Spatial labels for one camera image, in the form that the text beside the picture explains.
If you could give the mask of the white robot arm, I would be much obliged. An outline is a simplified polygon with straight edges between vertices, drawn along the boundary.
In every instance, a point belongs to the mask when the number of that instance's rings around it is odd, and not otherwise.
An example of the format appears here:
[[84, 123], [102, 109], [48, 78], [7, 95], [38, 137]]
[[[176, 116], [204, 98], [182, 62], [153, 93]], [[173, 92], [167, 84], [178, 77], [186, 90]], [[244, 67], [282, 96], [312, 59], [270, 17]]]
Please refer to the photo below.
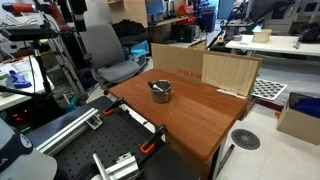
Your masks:
[[0, 180], [53, 180], [57, 161], [0, 119]]

